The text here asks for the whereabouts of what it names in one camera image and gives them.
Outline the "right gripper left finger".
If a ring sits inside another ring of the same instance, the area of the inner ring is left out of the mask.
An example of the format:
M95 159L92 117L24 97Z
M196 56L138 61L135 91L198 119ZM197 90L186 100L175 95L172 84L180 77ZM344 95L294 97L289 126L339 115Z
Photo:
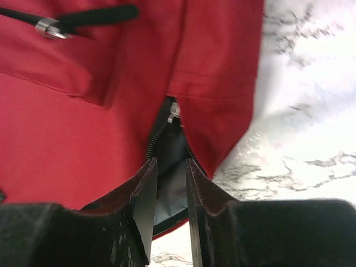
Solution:
M146 266L157 162L76 211L55 203L1 205L2 266Z

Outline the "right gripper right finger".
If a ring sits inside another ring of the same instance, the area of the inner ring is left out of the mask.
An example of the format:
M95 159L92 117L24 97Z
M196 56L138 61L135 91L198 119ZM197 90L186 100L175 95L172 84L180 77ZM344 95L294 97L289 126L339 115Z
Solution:
M355 208L344 200L240 201L187 161L194 266L354 266Z

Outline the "red backpack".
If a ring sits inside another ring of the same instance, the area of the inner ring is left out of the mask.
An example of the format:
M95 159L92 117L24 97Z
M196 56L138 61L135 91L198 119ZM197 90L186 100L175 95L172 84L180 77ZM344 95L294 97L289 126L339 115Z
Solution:
M263 1L2 1L1 203L80 209L159 165L154 238L187 221L253 116Z

